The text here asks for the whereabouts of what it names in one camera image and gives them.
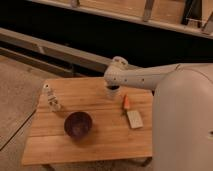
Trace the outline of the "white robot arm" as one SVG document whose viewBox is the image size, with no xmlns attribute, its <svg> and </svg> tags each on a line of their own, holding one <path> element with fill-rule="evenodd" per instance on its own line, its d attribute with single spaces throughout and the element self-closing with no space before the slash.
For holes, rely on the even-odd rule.
<svg viewBox="0 0 213 171">
<path fill-rule="evenodd" d="M 154 92 L 153 171 L 213 171 L 213 62 L 130 69 L 116 56 L 104 79 Z"/>
</svg>

